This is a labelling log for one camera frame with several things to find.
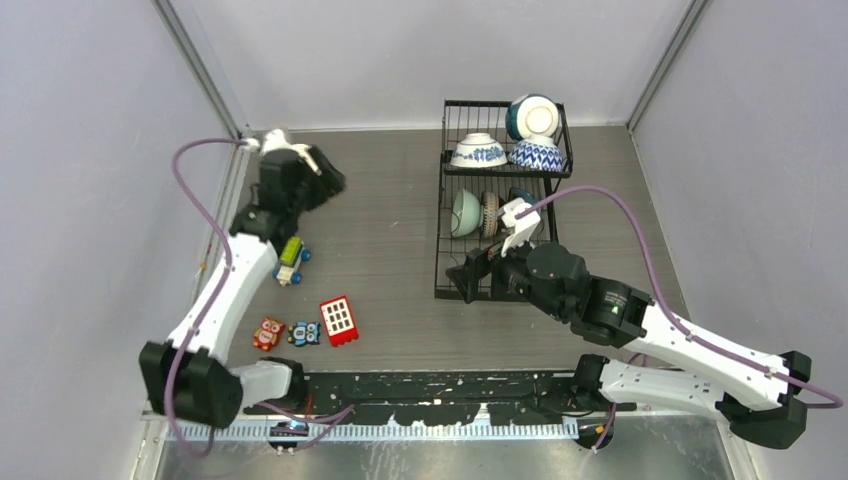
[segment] owl toy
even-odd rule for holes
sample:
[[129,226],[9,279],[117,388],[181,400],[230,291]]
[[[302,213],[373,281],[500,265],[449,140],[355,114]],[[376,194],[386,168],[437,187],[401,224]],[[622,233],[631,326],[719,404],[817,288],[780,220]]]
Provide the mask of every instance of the owl toy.
[[280,343],[280,332],[284,328],[286,326],[282,322],[274,320],[271,317],[265,317],[262,320],[262,325],[253,334],[253,346],[266,352],[270,351]]
[[302,347],[304,345],[318,345],[320,343],[320,340],[318,339],[320,334],[320,323],[297,322],[289,327],[288,342],[294,345],[295,347]]

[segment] black wire dish rack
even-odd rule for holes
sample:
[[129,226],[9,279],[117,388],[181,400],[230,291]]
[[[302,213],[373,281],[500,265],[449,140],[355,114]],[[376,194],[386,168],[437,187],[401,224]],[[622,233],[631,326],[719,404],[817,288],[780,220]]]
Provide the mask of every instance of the black wire dish rack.
[[[462,296],[445,275],[445,271],[465,263],[465,254],[472,249],[486,250],[506,238],[503,232],[498,232],[494,237],[483,238],[480,229],[464,237],[451,237],[453,201],[461,189],[470,191],[477,198],[480,198],[483,192],[494,192],[503,201],[509,201],[510,189],[516,187],[540,200],[555,192],[562,179],[571,176],[574,155],[571,150],[571,138],[568,135],[565,108],[561,103],[556,104],[560,122],[553,138],[565,158],[565,168],[562,172],[533,170],[512,163],[492,168],[460,168],[450,164],[454,148],[468,133],[488,133],[500,142],[509,155],[517,143],[506,131],[505,115],[509,106],[510,102],[445,100],[442,117],[442,153],[439,161],[439,220],[434,282],[436,298],[462,300]],[[536,245],[558,242],[553,204],[544,207],[540,214],[542,223],[533,233],[531,241]],[[493,286],[491,275],[480,281],[477,299],[500,302],[523,301],[498,285]]]

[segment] bowl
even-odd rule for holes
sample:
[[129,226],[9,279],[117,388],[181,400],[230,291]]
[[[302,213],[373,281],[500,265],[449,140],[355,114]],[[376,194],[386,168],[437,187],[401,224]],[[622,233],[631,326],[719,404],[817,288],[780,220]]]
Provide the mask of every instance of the bowl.
[[565,159],[551,137],[530,135],[527,140],[515,144],[509,161],[522,167],[561,172],[565,167]]
[[480,216],[483,220],[480,225],[480,235],[483,238],[494,237],[498,233],[498,208],[501,201],[495,192],[483,192],[480,200],[482,205]]
[[456,145],[451,165],[463,168],[487,168],[506,164],[506,153],[488,133],[469,133]]
[[517,98],[506,110],[506,132],[513,140],[530,135],[550,137],[559,127],[559,110],[550,98],[531,93]]
[[536,197],[534,197],[532,193],[524,190],[523,188],[511,187],[509,189],[509,199],[513,200],[516,198],[520,198],[530,205],[536,203]]
[[480,201],[473,193],[460,189],[451,210],[451,237],[464,237],[481,225],[483,217],[480,215]]

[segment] blue and white bowl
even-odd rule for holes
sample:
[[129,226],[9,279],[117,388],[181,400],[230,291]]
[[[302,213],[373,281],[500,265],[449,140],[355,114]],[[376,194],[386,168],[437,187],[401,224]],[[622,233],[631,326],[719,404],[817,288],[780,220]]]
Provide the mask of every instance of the blue and white bowl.
[[469,133],[451,155],[451,165],[463,168],[488,168],[506,164],[506,152],[488,133]]
[[550,98],[531,93],[517,98],[506,110],[506,133],[513,140],[530,135],[550,137],[559,127],[559,111]]
[[527,140],[515,144],[509,161],[522,167],[561,172],[565,168],[565,159],[551,137],[530,135]]

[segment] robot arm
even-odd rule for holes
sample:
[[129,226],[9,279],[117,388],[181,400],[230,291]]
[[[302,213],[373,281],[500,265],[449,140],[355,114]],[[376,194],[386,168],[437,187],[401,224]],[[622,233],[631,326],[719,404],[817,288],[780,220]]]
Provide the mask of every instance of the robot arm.
[[[300,215],[344,190],[345,180],[317,147],[290,145],[282,130],[265,136],[260,154],[258,201],[238,212],[229,231],[232,266],[222,257],[168,339],[147,342],[139,355],[148,398],[159,414],[165,413],[165,384],[172,367],[177,368],[177,418],[215,428],[228,427],[244,407],[262,400],[305,395],[300,364],[264,358],[254,365],[227,369],[227,353],[256,289],[271,276],[286,242],[297,232]],[[227,282],[195,330],[198,315],[227,268]],[[187,335],[193,337],[174,367],[176,346]]]
[[677,317],[697,336],[769,367],[770,374],[738,363],[683,335],[651,297],[622,282],[591,275],[585,260],[564,246],[528,241],[541,218],[516,218],[530,207],[521,199],[501,209],[511,234],[487,251],[475,249],[447,276],[466,303],[474,301],[480,280],[492,275],[493,288],[505,288],[544,313],[569,324],[584,340],[624,348],[664,360],[682,371],[649,369],[584,355],[575,370],[578,405],[603,409],[611,403],[645,402],[686,410],[730,424],[740,437],[770,448],[788,448],[806,426],[800,389],[774,376],[779,372],[807,381],[810,358],[798,352],[772,355],[731,342]]

